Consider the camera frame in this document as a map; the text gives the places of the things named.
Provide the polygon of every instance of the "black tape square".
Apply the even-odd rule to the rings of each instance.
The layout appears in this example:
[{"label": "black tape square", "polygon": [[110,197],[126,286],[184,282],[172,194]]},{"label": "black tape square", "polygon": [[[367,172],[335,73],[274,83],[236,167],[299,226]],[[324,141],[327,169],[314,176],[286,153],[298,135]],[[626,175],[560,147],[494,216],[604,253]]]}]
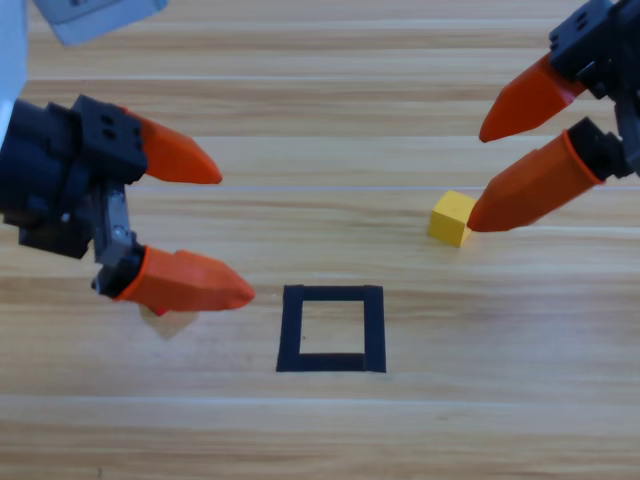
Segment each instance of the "black tape square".
[{"label": "black tape square", "polygon": [[[364,353],[300,353],[303,303],[363,302]],[[278,372],[386,373],[382,287],[285,285]]]}]

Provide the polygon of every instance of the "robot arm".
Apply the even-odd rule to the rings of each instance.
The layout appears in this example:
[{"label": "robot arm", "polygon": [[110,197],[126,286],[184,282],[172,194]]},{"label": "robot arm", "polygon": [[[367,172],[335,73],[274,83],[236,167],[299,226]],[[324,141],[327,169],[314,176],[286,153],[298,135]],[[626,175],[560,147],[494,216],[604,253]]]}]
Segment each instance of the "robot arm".
[{"label": "robot arm", "polygon": [[[35,0],[61,43],[85,43],[147,17],[160,0]],[[0,0],[0,213],[20,245],[80,259],[93,240],[92,282],[115,301],[166,311],[240,308],[255,292],[220,260],[138,243],[125,187],[147,174],[218,184],[193,139],[118,105],[80,95],[71,108],[19,99],[27,80],[26,0]]]},{"label": "robot arm", "polygon": [[550,51],[507,85],[483,142],[539,127],[581,93],[615,103],[619,137],[589,118],[496,176],[469,218],[481,232],[529,225],[604,183],[640,175],[640,0],[590,0],[549,34]]}]

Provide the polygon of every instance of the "wood grain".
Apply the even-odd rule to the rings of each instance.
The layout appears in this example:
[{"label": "wood grain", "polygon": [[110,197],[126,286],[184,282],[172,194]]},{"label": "wood grain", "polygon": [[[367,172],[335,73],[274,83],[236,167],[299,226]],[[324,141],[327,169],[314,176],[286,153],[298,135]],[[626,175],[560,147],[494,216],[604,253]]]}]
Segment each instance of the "wood grain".
[{"label": "wood grain", "polygon": [[[582,1],[182,0],[63,49],[32,9],[24,98],[113,101],[225,174],[129,188],[141,241],[223,259],[234,312],[157,319],[0,229],[0,478],[635,480],[636,178],[537,224],[426,236],[448,189],[585,115],[484,145],[500,88]],[[275,372],[285,284],[385,289],[387,374]],[[304,351],[362,349],[361,310],[305,306]]]}]

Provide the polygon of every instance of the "metal screw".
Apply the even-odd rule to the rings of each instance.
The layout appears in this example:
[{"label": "metal screw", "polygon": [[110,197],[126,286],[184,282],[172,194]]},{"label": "metal screw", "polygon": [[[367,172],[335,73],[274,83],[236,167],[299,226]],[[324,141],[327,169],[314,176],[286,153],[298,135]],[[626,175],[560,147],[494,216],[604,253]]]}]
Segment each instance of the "metal screw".
[{"label": "metal screw", "polygon": [[126,237],[127,229],[124,228],[122,225],[116,225],[115,227],[113,227],[113,234],[118,237]]}]

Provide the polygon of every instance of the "gray component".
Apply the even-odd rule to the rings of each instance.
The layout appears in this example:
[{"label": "gray component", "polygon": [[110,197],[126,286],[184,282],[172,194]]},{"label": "gray component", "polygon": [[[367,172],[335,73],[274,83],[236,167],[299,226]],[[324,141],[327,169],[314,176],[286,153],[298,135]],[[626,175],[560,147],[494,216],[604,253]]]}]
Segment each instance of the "gray component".
[{"label": "gray component", "polygon": [[63,45],[72,46],[143,20],[169,0],[34,0]]},{"label": "gray component", "polygon": [[135,245],[124,185],[108,180],[99,183],[92,192],[92,203],[95,260],[115,268],[120,260],[131,254]]}]

